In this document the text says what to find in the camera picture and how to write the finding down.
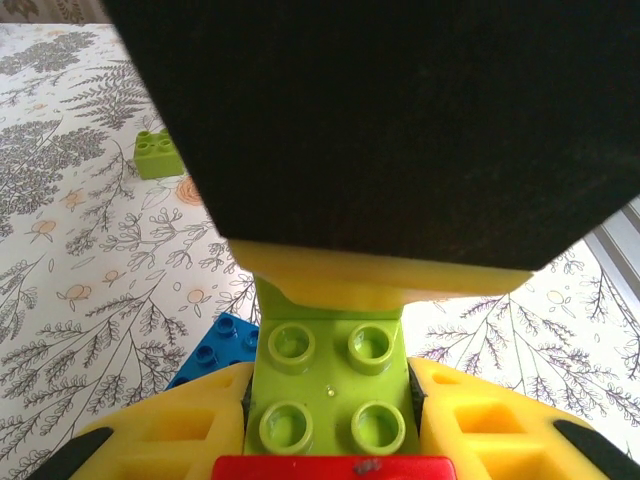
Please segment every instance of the orange flower print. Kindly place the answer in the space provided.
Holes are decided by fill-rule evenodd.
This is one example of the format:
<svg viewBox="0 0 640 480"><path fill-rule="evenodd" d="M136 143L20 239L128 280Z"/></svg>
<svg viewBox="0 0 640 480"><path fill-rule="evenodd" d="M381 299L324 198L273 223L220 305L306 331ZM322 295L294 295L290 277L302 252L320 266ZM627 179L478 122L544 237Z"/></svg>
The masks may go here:
<svg viewBox="0 0 640 480"><path fill-rule="evenodd" d="M73 212L78 205L84 203L84 200L82 200L82 189L79 188L78 190L69 191L69 193L62 197L60 202L64 202L65 207Z"/></svg>
<svg viewBox="0 0 640 480"><path fill-rule="evenodd" d="M102 281L102 283L108 283L109 284L109 288L111 288L111 285L113 285L113 282L115 282L116 280L124 277L126 274L127 274L127 272L125 272L122 275L120 275L120 273L118 273L117 270L111 270L111 271L105 273L104 280Z"/></svg>
<svg viewBox="0 0 640 480"><path fill-rule="evenodd" d="M60 300L69 300L69 308L76 311L76 303L79 300L86 300L91 295L91 287L88 285L74 285L67 290L67 293L56 292Z"/></svg>
<svg viewBox="0 0 640 480"><path fill-rule="evenodd" d="M45 108L47 106L46 103L38 103L37 105L34 105L33 107L27 109L28 113L33 113L36 110L42 110L43 108Z"/></svg>
<svg viewBox="0 0 640 480"><path fill-rule="evenodd" d="M198 206L202 205L202 198L196 189L196 185L193 183L191 176L186 176L176 189L176 195L181 202L187 205Z"/></svg>
<svg viewBox="0 0 640 480"><path fill-rule="evenodd" d="M25 233L25 235L33 235L30 243L36 241L40 236L45 237L50 242L53 242L53 237L51 236L51 232L56 228L56 222L52 220L40 220L39 222L31 225L31 231Z"/></svg>
<svg viewBox="0 0 640 480"><path fill-rule="evenodd" d="M195 288L187 294L187 302L193 305L193 311L196 312L198 318L202 318L202 310L200 309L200 305L207 303L209 300L211 300L211 295L205 296L205 293L199 288ZM183 305L178 311L183 312L187 308L189 308L189 305Z"/></svg>

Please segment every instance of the lego duplo brick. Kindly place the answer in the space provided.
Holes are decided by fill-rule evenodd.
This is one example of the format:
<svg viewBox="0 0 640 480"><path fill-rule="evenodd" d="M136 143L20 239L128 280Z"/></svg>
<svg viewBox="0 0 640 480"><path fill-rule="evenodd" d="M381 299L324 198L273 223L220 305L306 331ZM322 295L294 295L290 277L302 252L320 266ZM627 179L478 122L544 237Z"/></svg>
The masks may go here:
<svg viewBox="0 0 640 480"><path fill-rule="evenodd" d="M167 390L240 362L253 362L258 327L223 313L191 353Z"/></svg>
<svg viewBox="0 0 640 480"><path fill-rule="evenodd" d="M184 173L182 159L166 128L160 133L138 133L133 161L143 180Z"/></svg>
<svg viewBox="0 0 640 480"><path fill-rule="evenodd" d="M260 328L245 454L419 452L400 322Z"/></svg>

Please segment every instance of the leaf pattern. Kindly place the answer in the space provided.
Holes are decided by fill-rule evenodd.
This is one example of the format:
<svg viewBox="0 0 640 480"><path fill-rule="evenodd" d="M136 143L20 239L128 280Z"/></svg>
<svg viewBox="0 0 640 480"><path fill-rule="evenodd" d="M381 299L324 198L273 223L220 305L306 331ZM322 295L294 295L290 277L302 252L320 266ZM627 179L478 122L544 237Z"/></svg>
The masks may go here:
<svg viewBox="0 0 640 480"><path fill-rule="evenodd" d="M25 20L29 20L29 15L38 15L40 9L33 2L33 0L3 0L2 5L7 10L7 13L18 13Z"/></svg>
<svg viewBox="0 0 640 480"><path fill-rule="evenodd" d="M163 391L217 315L259 324L260 308L176 195L186 177L137 177L135 135L162 123L113 29L0 28L0 478L22 480L96 415ZM30 243L45 224L60 227ZM637 457L634 308L579 242L508 295L409 305L403 327L410 355L588 419Z"/></svg>
<svg viewBox="0 0 640 480"><path fill-rule="evenodd" d="M83 23L85 18L78 0L55 0L62 19L68 23Z"/></svg>

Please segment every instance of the toy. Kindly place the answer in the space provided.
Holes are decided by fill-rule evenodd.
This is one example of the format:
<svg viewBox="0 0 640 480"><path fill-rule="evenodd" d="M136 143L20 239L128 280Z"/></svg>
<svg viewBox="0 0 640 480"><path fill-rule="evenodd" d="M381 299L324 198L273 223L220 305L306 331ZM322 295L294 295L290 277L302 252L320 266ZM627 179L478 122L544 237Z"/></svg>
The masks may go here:
<svg viewBox="0 0 640 480"><path fill-rule="evenodd" d="M416 453L450 459L458 480L640 478L567 413L428 360L401 368L397 339L401 306L507 293L637 195L633 15L615 2L579 16L556 4L222 2L172 16L175 2L105 3L239 265L291 302L259 281L255 367L100 419L84 434L112 434L82 461L66 451L65 478L207 480L228 455L358 447L376 454L355 472L366 480L383 454L416 448L413 432ZM578 161L589 168L576 176ZM228 181L239 178L245 195ZM222 460L222 474L264 461L242 460Z"/></svg>
<svg viewBox="0 0 640 480"><path fill-rule="evenodd" d="M449 458L457 480L640 478L640 467L603 437L574 447L554 423L585 429L583 436L593 430L568 413L431 360L414 358L410 367L427 394L419 453ZM93 455L62 451L73 472L46 476L49 463L60 465L54 455L32 479L210 480L219 457L243 453L252 374L250 363L232 365L101 418L78 434L113 431ZM609 452L607 464L587 448Z"/></svg>
<svg viewBox="0 0 640 480"><path fill-rule="evenodd" d="M143 180L184 173L180 154L166 128L160 130L160 133L151 133L146 130L138 133L133 161Z"/></svg>
<svg viewBox="0 0 640 480"><path fill-rule="evenodd" d="M419 453L400 311L336 319L264 280L256 288L264 301L244 453Z"/></svg>
<svg viewBox="0 0 640 480"><path fill-rule="evenodd" d="M444 457L220 457L212 480L456 480Z"/></svg>
<svg viewBox="0 0 640 480"><path fill-rule="evenodd" d="M229 365L253 362L257 346L257 326L223 313L169 382L167 390Z"/></svg>
<svg viewBox="0 0 640 480"><path fill-rule="evenodd" d="M79 436L95 431L108 433L98 435L99 445L92 443L91 448L89 445L81 448L82 443L71 442L70 447L64 447L45 462L32 479L209 480L217 475L216 460L224 456L257 453L257 460L249 462L259 461L265 452L290 456L318 451L325 455L346 453L348 457L357 450L355 446L366 452L368 459L377 458L380 462L386 458L384 455L396 451L430 457L421 460L425 462L445 457L451 460L457 480L640 478L640 466L584 421L430 360L410 359L405 375L406 370L394 370L394 362L403 355L394 351L387 367L393 378L367 389L367 373L374 374L370 379L373 382L383 378L378 377L377 371L388 358L382 354L370 362L348 366L349 354L345 352L348 346L339 346L345 340L343 330L362 331L375 326L378 331L400 335L397 312L387 312L386 320L379 313L375 321L363 325L366 313L334 312L341 320L327 320L318 315L328 312L305 309L300 311L300 316L306 318L297 322L298 331L274 339L272 334L279 328L291 327L289 316L295 308L303 307L288 302L264 280L258 279L257 288L263 300L264 324L255 366L231 365L94 422ZM284 318L278 319L279 312ZM322 325L326 334L320 333ZM317 337L315 348L312 341L304 341L300 331L309 339ZM386 335L368 338L365 335L360 347L373 352L378 348L374 344L377 342L379 346L383 337ZM325 343L330 338L334 339L333 346ZM284 343L276 348L284 346L285 353L289 352L284 363L274 362L274 358L263 354L265 348L282 340ZM391 343L395 347L402 345L397 340ZM340 354L329 358L320 348L335 349ZM311 364L309 370L303 371L307 361L320 358L328 359L328 366L338 369L339 389L318 391L323 381L334 381L331 369L318 370L316 374ZM349 368L357 370L365 365L365 370L345 373ZM280 372L279 376L271 368ZM391 387L390 395L378 391L386 385ZM394 400L393 392L403 398ZM313 398L314 395L326 395L326 399ZM334 409L333 400L339 408ZM340 409L349 413L334 413ZM397 440L401 427L394 427L401 422L405 424L404 443ZM306 434L307 425L313 426L311 435ZM360 439L341 435L358 429L363 433ZM417 443L410 439L410 432L419 433ZM261 443L253 443L255 438ZM239 465L233 459L222 462L226 465L224 475L229 474L230 467ZM65 476L52 475L47 470L52 468L50 465L57 465L60 472L66 472ZM237 470L237 478L245 478L241 471ZM375 474L372 470L364 477L373 479Z"/></svg>

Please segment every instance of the green brick stud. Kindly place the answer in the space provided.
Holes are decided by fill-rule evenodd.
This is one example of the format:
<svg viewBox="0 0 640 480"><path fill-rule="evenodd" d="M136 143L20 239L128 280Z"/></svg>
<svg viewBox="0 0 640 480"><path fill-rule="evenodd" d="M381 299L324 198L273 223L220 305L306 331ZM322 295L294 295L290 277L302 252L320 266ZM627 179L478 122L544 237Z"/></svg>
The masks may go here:
<svg viewBox="0 0 640 480"><path fill-rule="evenodd" d="M367 402L351 419L351 435L358 450L368 455L398 451L407 432L400 410L385 402Z"/></svg>
<svg viewBox="0 0 640 480"><path fill-rule="evenodd" d="M374 323L354 328L347 347L349 363L365 375L378 375L391 364L393 339L387 330Z"/></svg>
<svg viewBox="0 0 640 480"><path fill-rule="evenodd" d="M306 371L313 360L316 340L307 327L288 323L269 335L268 351L275 368L286 374Z"/></svg>
<svg viewBox="0 0 640 480"><path fill-rule="evenodd" d="M276 455L304 455L313 440L313 420L298 402L278 402L260 420L260 441Z"/></svg>
<svg viewBox="0 0 640 480"><path fill-rule="evenodd" d="M182 159L166 128L160 133L138 133L133 161L143 180L184 173Z"/></svg>

